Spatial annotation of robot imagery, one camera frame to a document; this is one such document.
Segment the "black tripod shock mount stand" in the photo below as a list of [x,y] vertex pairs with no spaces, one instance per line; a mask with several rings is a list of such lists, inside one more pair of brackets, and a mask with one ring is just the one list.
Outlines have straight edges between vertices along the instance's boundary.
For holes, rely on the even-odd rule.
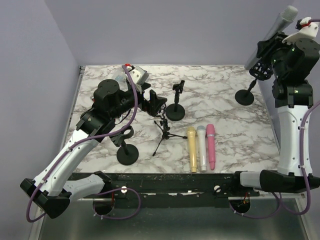
[[162,105],[160,107],[159,111],[157,112],[157,114],[154,116],[155,118],[160,118],[159,122],[157,122],[156,120],[154,120],[153,122],[161,130],[162,136],[161,136],[161,140],[159,141],[155,151],[152,154],[153,157],[156,155],[157,150],[163,140],[168,140],[171,137],[178,137],[178,138],[182,138],[182,139],[187,139],[187,136],[182,136],[182,135],[170,133],[171,128],[169,127],[168,119],[165,117],[166,109],[167,109],[167,105],[166,104]]

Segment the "beige microphone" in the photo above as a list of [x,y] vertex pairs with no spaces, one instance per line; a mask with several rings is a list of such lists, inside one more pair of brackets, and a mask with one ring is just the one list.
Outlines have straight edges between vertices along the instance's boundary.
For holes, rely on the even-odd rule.
[[187,128],[188,150],[190,158],[190,171],[197,172],[196,130],[193,126]]

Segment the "black clip stand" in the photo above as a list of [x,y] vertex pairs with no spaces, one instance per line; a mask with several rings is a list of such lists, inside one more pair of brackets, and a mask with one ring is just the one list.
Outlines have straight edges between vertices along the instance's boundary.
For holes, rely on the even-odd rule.
[[134,164],[139,157],[139,151],[133,144],[127,144],[125,140],[134,135],[134,129],[129,125],[125,130],[110,136],[112,143],[118,147],[116,152],[117,161],[124,165],[130,166]]

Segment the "white grey-head microphone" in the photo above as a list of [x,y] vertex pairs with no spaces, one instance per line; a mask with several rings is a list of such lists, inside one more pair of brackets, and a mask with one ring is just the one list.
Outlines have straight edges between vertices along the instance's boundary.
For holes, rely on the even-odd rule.
[[202,172],[206,172],[207,171],[206,128],[203,125],[199,125],[197,127],[196,133],[198,136],[200,170]]

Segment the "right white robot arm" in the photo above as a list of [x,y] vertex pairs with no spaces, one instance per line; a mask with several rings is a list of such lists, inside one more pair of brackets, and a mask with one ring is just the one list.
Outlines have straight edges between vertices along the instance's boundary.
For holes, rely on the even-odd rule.
[[284,32],[258,42],[257,63],[249,70],[256,80],[274,77],[272,95],[280,123],[280,159],[276,170],[238,171],[230,191],[302,193],[319,188],[309,160],[308,121],[314,104],[307,76],[320,58],[320,45],[300,36],[289,42]]

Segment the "pink microphone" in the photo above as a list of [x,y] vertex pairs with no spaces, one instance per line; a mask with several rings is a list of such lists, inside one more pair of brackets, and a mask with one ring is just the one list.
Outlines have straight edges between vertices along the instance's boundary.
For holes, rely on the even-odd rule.
[[208,162],[211,170],[216,167],[215,127],[213,124],[206,126]]

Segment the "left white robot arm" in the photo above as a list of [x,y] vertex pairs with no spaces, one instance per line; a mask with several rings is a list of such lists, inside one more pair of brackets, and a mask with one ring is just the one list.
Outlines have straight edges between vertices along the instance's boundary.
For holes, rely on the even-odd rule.
[[85,111],[70,139],[54,160],[36,177],[26,178],[20,188],[30,197],[46,215],[55,219],[60,216],[72,201],[98,195],[107,197],[111,185],[101,172],[72,182],[69,177],[76,167],[105,137],[114,137],[127,130],[130,123],[120,130],[112,132],[116,118],[129,110],[141,109],[150,116],[155,116],[167,98],[149,91],[149,99],[144,94],[129,86],[127,91],[120,89],[114,79],[101,81],[93,93],[92,107]]

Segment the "black shock mount desk stand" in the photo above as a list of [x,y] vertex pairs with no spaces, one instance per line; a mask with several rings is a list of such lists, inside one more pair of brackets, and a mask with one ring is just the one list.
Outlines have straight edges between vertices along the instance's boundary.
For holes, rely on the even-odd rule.
[[248,89],[241,89],[235,93],[235,100],[243,106],[249,106],[254,102],[254,95],[251,90],[255,87],[257,81],[265,81],[271,78],[273,71],[270,67],[258,61],[250,70],[249,74],[254,77]]

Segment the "black round base stand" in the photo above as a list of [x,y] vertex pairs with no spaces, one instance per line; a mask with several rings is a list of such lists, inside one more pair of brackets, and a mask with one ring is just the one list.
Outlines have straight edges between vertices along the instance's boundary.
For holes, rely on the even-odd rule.
[[175,91],[174,103],[170,104],[166,110],[166,117],[171,121],[180,121],[185,117],[185,109],[179,104],[180,94],[183,92],[185,81],[181,80],[180,83],[174,84],[172,89]]

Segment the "grey slim microphone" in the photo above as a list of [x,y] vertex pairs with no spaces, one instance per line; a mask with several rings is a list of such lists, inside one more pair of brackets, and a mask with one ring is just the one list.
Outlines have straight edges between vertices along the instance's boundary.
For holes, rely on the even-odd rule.
[[[279,31],[283,31],[287,28],[290,24],[293,23],[295,18],[298,15],[298,9],[292,5],[288,5],[275,19],[275,22],[267,32],[266,36],[264,37],[264,41],[270,39],[274,34]],[[250,70],[258,61],[257,58],[258,47],[255,48],[252,55],[249,57],[247,62],[244,65],[245,70]]]

